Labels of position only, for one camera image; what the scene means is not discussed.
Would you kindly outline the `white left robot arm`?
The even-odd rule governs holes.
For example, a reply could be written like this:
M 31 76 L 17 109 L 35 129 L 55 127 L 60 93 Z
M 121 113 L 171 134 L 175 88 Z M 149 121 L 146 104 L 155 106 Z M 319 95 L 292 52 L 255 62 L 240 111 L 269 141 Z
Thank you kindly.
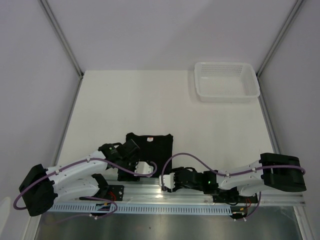
M 130 139 L 124 144 L 105 143 L 73 163 L 48 168 L 35 165 L 19 186 L 24 209 L 35 217 L 58 202 L 108 198 L 110 186 L 103 174 L 110 168 L 129 174 L 136 169 L 139 157 L 140 148 Z

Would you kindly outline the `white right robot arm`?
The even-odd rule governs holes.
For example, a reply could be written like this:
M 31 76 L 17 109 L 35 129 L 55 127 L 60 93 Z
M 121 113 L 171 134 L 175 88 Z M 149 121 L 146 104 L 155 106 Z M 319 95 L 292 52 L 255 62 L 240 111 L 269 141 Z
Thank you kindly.
M 191 189 L 206 195 L 228 195 L 234 202 L 245 197 L 276 189 L 282 192 L 305 192 L 306 171 L 299 158 L 276 153 L 262 153 L 260 159 L 235 169 L 197 172 L 193 167 L 173 168 L 169 174 L 161 173 L 159 186 L 163 191 L 175 192 Z

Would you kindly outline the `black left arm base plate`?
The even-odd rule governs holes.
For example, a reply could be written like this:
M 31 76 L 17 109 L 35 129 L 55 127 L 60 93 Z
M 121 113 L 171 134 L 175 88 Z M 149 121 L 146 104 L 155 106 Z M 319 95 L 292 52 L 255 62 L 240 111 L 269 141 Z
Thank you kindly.
M 97 192 L 92 195 L 94 198 L 106 199 L 111 201 L 122 201 L 124 195 L 124 186 L 123 185 L 105 185 L 99 187 Z

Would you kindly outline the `black t-shirt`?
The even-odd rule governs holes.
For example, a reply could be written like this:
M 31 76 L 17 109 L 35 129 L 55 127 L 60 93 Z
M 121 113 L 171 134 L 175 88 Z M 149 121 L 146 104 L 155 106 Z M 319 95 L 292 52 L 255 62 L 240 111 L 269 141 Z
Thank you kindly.
M 131 132 L 126 135 L 126 141 L 128 140 L 133 140 L 140 148 L 139 162 L 147 162 L 148 164 L 153 162 L 156 164 L 157 170 L 152 174 L 152 177 L 158 178 L 162 173 L 166 161 L 172 156 L 174 137 L 171 134 L 139 136 Z M 115 143 L 104 144 L 99 147 L 99 151 L 104 154 L 108 161 L 115 164 L 115 160 L 117 159 Z M 138 182 L 140 177 L 129 173 L 129 170 L 124 171 L 119 169 L 117 180 L 119 182 Z

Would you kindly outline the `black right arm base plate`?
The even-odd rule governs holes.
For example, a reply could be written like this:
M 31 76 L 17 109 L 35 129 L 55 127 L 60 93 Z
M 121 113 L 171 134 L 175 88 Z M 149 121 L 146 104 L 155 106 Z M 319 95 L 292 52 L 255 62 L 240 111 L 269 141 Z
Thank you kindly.
M 239 192 L 235 190 L 222 190 L 219 193 L 212 195 L 214 203 L 224 203 L 235 206 L 236 204 L 256 204 L 258 202 L 257 195 L 253 196 L 241 196 Z

